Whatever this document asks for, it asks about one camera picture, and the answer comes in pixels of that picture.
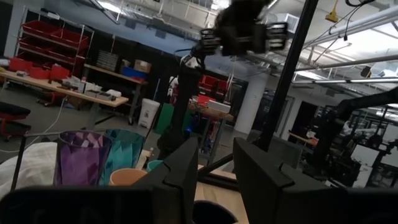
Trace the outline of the small dark blue mug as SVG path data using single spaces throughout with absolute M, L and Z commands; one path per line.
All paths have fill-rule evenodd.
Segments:
M 197 200 L 193 204 L 192 222 L 194 224 L 235 224 L 238 219 L 220 204 Z

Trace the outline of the yellow hanging pendant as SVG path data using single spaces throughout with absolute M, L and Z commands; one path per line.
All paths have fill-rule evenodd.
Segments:
M 336 13 L 336 7 L 338 5 L 338 1 L 339 0 L 335 0 L 335 3 L 334 3 L 334 6 L 333 6 L 332 10 L 330 11 L 329 14 L 327 14 L 325 16 L 325 20 L 330 21 L 330 22 L 332 22 L 334 24 L 339 21 L 339 17 L 337 16 L 337 13 Z

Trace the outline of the white cloth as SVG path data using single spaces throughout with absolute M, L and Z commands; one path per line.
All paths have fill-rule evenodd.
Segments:
M 52 185 L 57 143 L 40 142 L 29 146 L 23 154 L 16 189 Z M 0 200 L 11 191 L 17 156 L 0 164 Z

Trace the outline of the white box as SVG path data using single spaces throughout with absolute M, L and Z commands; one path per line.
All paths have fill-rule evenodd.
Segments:
M 209 100 L 207 105 L 208 105 L 208 108 L 211 108 L 213 110 L 216 110 L 216 111 L 219 111 L 222 113 L 226 113 L 226 114 L 228 114 L 231 109 L 230 105 L 219 103 L 219 102 L 213 101 L 213 100 Z

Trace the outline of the red bin rack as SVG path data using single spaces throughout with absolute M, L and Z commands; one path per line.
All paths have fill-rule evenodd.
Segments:
M 26 22 L 19 31 L 16 57 L 43 68 L 57 64 L 79 77 L 91 45 L 84 31 L 82 27 L 74 32 L 66 22 L 58 25 L 41 20 Z

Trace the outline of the long wooden workbench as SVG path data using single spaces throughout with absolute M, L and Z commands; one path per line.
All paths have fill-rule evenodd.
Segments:
M 118 107 L 124 103 L 126 103 L 128 101 L 127 98 L 121 96 L 119 98 L 116 98 L 114 101 L 111 100 L 102 100 L 99 98 L 95 98 L 92 96 L 88 96 L 85 95 L 83 93 L 79 93 L 77 91 L 73 91 L 73 90 L 64 90 L 61 89 L 61 84 L 56 83 L 56 82 L 52 82 L 51 84 L 49 83 L 48 80 L 39 80 L 39 79 L 34 79 L 31 77 L 20 77 L 18 75 L 16 75 L 15 72 L 10 72 L 10 71 L 6 71 L 6 72 L 0 72 L 0 77 L 4 77 L 5 79 L 10 79 L 10 80 L 14 80 L 17 82 L 22 82 L 28 85 L 32 85 L 32 86 L 36 86 L 39 88 L 43 88 L 46 90 L 50 90 L 50 91 L 55 91 L 58 93 L 63 93 L 67 96 L 72 96 L 72 97 L 76 97 L 82 100 L 86 100 L 86 101 L 90 101 L 93 102 L 93 106 L 90 109 L 90 116 L 87 119 L 87 123 L 86 123 L 86 129 L 87 130 L 93 130 L 95 127 L 95 123 L 96 123 L 96 117 L 100 108 L 100 105 L 106 105 L 106 106 L 110 106 L 110 107 Z

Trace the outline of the orange cup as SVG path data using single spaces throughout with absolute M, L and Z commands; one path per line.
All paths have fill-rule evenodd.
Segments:
M 114 171 L 109 179 L 109 185 L 128 186 L 137 182 L 147 174 L 144 170 L 123 168 Z

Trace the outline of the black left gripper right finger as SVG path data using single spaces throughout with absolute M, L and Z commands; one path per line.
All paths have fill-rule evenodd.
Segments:
M 243 138 L 233 143 L 234 172 L 250 224 L 330 224 L 323 183 Z

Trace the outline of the clear teal faceted tumbler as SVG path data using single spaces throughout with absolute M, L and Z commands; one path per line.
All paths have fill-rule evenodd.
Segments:
M 111 174 L 123 168 L 135 168 L 144 147 L 145 137 L 126 129 L 107 129 L 105 136 L 113 142 L 99 185 L 108 185 Z

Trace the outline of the green bin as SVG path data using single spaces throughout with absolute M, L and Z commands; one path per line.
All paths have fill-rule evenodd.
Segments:
M 174 112 L 174 106 L 172 104 L 170 103 L 163 104 L 155 128 L 156 134 L 162 134 L 166 130 L 167 126 L 170 124 L 170 121 L 172 119 L 173 112 Z

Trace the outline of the clear purple faceted tumbler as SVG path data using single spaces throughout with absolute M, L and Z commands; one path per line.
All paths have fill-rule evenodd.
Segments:
M 112 143 L 112 139 L 92 131 L 60 133 L 53 185 L 98 185 Z

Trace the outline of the cluttered wooden table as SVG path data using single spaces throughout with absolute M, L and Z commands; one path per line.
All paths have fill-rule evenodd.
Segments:
M 190 100 L 188 104 L 188 109 L 195 112 L 199 112 L 204 116 L 208 117 L 205 129 L 201 137 L 201 142 L 199 144 L 200 157 L 206 160 L 206 164 L 210 165 L 215 159 L 216 152 L 220 146 L 220 140 L 223 134 L 223 130 L 227 121 L 233 121 L 234 116 L 225 113 L 214 108 L 210 108 L 208 103 L 199 103 L 198 101 Z M 214 134 L 208 135 L 208 130 L 211 122 L 214 121 L 215 127 L 213 128 Z

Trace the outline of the opaque teal cup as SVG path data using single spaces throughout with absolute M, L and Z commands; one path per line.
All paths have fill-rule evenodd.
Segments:
M 146 166 L 146 171 L 150 172 L 155 169 L 159 164 L 163 163 L 163 160 L 153 160 L 149 161 Z

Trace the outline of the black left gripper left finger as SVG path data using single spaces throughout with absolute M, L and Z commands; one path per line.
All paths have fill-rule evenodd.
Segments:
M 132 186 L 139 190 L 133 224 L 192 224 L 198 140 L 190 138 Z

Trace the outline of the white trash bin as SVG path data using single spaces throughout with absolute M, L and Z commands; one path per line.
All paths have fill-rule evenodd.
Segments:
M 142 100 L 138 125 L 149 129 L 152 125 L 152 122 L 159 107 L 160 107 L 159 102 L 144 98 Z

